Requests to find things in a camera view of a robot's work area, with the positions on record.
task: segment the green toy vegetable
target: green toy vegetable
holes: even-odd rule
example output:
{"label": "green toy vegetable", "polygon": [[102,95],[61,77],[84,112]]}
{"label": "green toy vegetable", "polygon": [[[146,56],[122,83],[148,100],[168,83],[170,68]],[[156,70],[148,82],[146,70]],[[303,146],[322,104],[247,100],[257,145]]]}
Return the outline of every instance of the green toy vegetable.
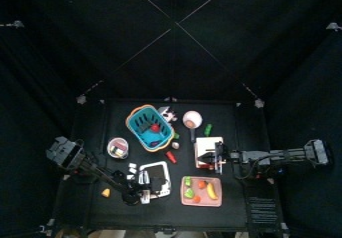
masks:
{"label": "green toy vegetable", "polygon": [[191,177],[186,176],[184,183],[187,187],[191,187]]}
{"label": "green toy vegetable", "polygon": [[195,196],[195,192],[191,188],[187,188],[186,192],[184,192],[184,196],[188,198],[188,199],[192,199],[194,196]]}

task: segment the black tent enclosure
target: black tent enclosure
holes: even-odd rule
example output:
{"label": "black tent enclosure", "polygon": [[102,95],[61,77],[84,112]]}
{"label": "black tent enclosure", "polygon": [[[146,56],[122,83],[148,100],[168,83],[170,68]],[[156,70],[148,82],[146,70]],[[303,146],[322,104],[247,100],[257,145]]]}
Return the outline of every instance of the black tent enclosure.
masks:
{"label": "black tent enclosure", "polygon": [[[1,237],[44,237],[51,220],[53,227],[83,228],[83,235],[106,228],[251,231],[249,198],[270,182],[243,188],[230,163],[222,176],[195,167],[182,122],[190,110],[203,117],[196,135],[204,136],[211,123],[228,150],[291,149],[313,139],[327,143],[330,166],[286,165],[271,190],[275,218],[286,227],[262,230],[278,237],[278,229],[290,237],[342,236],[342,0],[0,3]],[[170,147],[146,152],[127,127],[131,111],[146,104],[176,112],[176,164],[164,156]],[[118,191],[108,199],[100,195],[106,182],[66,181],[45,155],[60,136],[83,140],[92,161],[111,170],[128,171],[134,161],[166,161],[171,195],[128,207],[114,199]],[[115,136],[128,140],[127,160],[107,153]],[[179,186],[190,174],[219,178],[222,206],[182,204]]]}

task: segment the black cable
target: black cable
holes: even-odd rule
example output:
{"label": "black cable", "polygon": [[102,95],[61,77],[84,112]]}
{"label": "black cable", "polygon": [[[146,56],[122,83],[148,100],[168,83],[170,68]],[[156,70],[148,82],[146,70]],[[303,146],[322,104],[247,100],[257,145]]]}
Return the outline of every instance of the black cable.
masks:
{"label": "black cable", "polygon": [[258,164],[262,160],[265,160],[265,159],[267,159],[267,158],[273,158],[273,157],[275,157],[275,156],[282,156],[282,154],[278,153],[278,154],[266,155],[266,156],[258,158],[258,159],[255,160],[255,162],[253,163],[253,165],[251,165],[251,168],[250,168],[250,171],[249,171],[247,175],[243,176],[243,177],[238,177],[238,176],[235,175],[235,173],[232,172],[232,173],[234,173],[234,178],[237,178],[237,179],[239,179],[239,180],[247,179],[247,178],[251,176],[251,174],[253,174],[253,171],[254,171],[254,168],[257,167],[257,164]]}
{"label": "black cable", "polygon": [[100,167],[100,166],[98,166],[98,169],[99,169],[103,173],[106,173],[106,174],[108,174],[108,175],[111,175],[111,174],[114,173],[114,170],[108,169],[107,167]]}

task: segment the basket handle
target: basket handle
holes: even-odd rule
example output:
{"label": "basket handle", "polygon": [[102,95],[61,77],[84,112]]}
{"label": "basket handle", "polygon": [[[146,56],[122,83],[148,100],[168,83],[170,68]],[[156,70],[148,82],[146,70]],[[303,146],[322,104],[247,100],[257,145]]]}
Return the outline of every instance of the basket handle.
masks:
{"label": "basket handle", "polygon": [[128,115],[128,117],[126,118],[126,126],[128,127],[128,120],[130,120],[130,118],[132,117],[132,115],[140,110],[140,109],[143,109],[144,107],[154,107],[152,105],[143,105],[143,106],[139,106],[139,107],[136,107],[134,110],[132,110],[132,112],[131,112],[131,114]]}

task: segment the white bowl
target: white bowl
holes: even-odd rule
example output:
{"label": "white bowl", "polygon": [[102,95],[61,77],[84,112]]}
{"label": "white bowl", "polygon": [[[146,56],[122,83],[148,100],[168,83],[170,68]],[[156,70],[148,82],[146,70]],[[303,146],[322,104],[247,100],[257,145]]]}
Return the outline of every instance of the white bowl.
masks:
{"label": "white bowl", "polygon": [[114,138],[107,145],[107,152],[111,157],[116,159],[126,159],[128,157],[128,143],[123,138]]}

